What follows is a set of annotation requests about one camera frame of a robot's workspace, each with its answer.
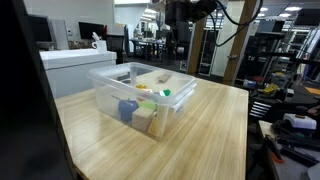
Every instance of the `chair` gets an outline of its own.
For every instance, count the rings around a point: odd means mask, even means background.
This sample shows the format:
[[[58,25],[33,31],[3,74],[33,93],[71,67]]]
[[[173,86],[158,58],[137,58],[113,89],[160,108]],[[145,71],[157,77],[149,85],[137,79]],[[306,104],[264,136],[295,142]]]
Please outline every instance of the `chair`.
[[[107,35],[107,50],[117,53],[116,64],[123,64],[123,41],[124,36],[119,35]]]

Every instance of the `clear plastic bin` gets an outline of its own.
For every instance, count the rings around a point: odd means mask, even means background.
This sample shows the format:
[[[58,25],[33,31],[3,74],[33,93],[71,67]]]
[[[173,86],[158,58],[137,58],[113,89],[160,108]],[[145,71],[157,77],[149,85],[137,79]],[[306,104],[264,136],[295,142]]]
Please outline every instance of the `clear plastic bin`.
[[[196,86],[193,76],[140,63],[92,69],[88,77],[100,111],[156,140],[163,137],[169,109],[180,110]]]

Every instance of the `floor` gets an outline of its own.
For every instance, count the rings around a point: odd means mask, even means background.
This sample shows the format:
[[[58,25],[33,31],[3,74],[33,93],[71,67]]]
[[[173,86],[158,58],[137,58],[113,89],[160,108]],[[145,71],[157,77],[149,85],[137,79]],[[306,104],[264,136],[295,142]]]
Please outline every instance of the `floor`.
[[[173,61],[173,62],[161,62],[160,60],[145,60],[144,58],[133,58],[133,57],[124,57],[124,62],[138,62],[142,64],[147,64],[151,66],[156,66],[159,68],[164,68],[176,72],[181,72],[184,73],[183,71],[180,71],[180,61]],[[196,77],[221,83],[222,78],[219,77],[214,77],[214,76],[201,76],[201,75],[196,75]],[[259,143],[259,140],[257,139],[257,134],[255,132],[255,124],[252,124],[253,126],[249,127],[249,131],[247,134],[247,162],[246,162],[246,167],[247,169],[250,167],[250,165],[253,163],[253,154],[254,150],[250,148],[251,144],[256,144]],[[248,176],[248,180],[264,180],[264,179],[270,179],[270,173],[266,172],[263,167],[260,167],[259,165],[254,168],[254,170],[250,173]]]

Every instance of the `black cable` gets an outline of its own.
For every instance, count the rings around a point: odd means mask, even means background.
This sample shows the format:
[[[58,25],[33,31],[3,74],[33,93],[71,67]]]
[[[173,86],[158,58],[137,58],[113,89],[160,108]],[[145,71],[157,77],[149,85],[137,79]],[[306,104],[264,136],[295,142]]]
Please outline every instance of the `black cable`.
[[[225,7],[223,6],[223,4],[219,0],[216,0],[216,3],[221,7],[222,11],[224,12],[224,15],[229,19],[229,21],[232,24],[235,24],[235,25],[238,25],[238,26],[248,26],[251,22],[253,22],[258,17],[258,14],[260,13],[260,9],[261,9],[261,7],[263,5],[263,0],[260,0],[258,10],[254,14],[254,16],[248,22],[245,22],[245,23],[237,23],[237,22],[235,22],[233,19],[231,19],[231,17],[227,13],[227,11],[226,11]]]
[[[226,44],[227,42],[229,42],[234,36],[236,36],[238,33],[240,33],[240,31],[242,31],[244,28],[247,27],[247,26],[241,27],[237,32],[235,32],[232,36],[230,36],[230,37],[229,37],[226,41],[224,41],[222,44],[218,44],[218,43],[217,43],[217,36],[216,36],[216,22],[214,21],[212,14],[210,14],[210,17],[211,17],[212,23],[213,23],[213,31],[214,31],[214,38],[215,38],[214,44],[215,44],[215,46],[217,46],[217,47],[221,47],[221,46],[225,45],[225,44]]]

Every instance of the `ceiling light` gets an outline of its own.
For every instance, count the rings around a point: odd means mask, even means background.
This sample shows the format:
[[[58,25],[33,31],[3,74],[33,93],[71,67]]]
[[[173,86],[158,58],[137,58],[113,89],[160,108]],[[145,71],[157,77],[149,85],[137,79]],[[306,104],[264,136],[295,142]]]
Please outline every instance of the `ceiling light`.
[[[301,7],[287,7],[286,11],[299,11]]]
[[[153,16],[153,15],[149,15],[149,14],[142,14],[143,17],[147,17],[147,18],[152,18],[152,19],[155,19],[156,16]]]
[[[152,10],[152,9],[146,9],[144,12],[146,12],[146,13],[157,13],[157,11]]]
[[[145,18],[145,17],[141,17],[141,19],[151,21],[151,19],[149,19],[149,18]]]
[[[260,8],[260,11],[268,11],[268,8]]]
[[[291,16],[291,14],[284,13],[284,14],[280,14],[279,16],[281,16],[281,17],[289,17],[289,16]]]

